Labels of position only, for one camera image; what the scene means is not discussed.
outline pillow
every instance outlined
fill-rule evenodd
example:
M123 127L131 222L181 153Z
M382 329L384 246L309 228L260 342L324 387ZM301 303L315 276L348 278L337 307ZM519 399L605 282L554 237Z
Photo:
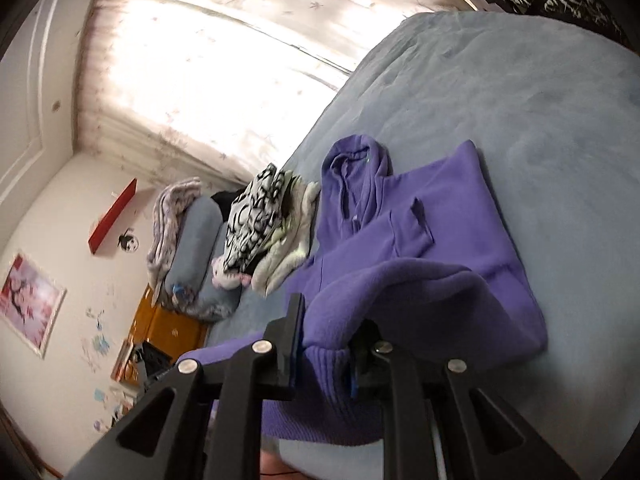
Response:
M211 253L222 225L222 213L210 197L201 196L189 206L180 229L164 290L174 306L192 303L202 286Z
M211 279L213 278L213 268L211 260L217 256L222 256L225 252L226 222L220 226L218 238L209 260L207 261L207 273L202 283L196 301L193 305L194 314L192 316L198 319L215 322L231 316L238 308L240 303L240 294L242 287L237 286L232 290L224 288L216 288L213 286Z

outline sheer curtain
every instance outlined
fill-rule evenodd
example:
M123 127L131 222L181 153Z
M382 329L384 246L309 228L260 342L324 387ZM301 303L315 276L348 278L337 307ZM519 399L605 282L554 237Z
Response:
M152 182L213 189L282 165L364 55L463 0L96 0L78 146Z

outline wooden nightstand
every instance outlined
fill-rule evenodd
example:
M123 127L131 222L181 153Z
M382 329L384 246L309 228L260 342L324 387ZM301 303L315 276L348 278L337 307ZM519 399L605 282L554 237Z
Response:
M138 371L130 359L133 345L148 341L153 346L168 354L172 363L185 352L202 348L207 336L206 323L177 312L169 312L160 305L151 304L153 290L146 286L138 310L131 323L129 335L125 339L111 379L132 386L138 386Z

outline light blue bedsheet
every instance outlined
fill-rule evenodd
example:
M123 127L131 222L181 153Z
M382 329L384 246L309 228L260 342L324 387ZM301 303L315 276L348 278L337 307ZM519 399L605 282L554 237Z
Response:
M493 384L581 478L599 479L640 420L638 57L545 18L420 14L369 53L287 168L317 180L351 134L388 147L395 173L475 142L550 341ZM210 344L282 314L283 298L256 299ZM382 444L280 452L317 478L382 478Z

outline metal screw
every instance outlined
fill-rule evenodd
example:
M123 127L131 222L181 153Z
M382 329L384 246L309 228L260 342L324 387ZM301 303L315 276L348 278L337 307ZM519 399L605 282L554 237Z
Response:
M373 345L373 351L376 354L389 354L394 349L394 346L389 341L377 341Z
M198 362L194 359L185 359L178 363L178 371L181 374L191 374L198 369Z
M451 359L447 363L447 368L455 374L466 372L466 363L462 359Z
M268 354L273 350L273 344L266 339L260 339L251 345L252 350L257 354Z

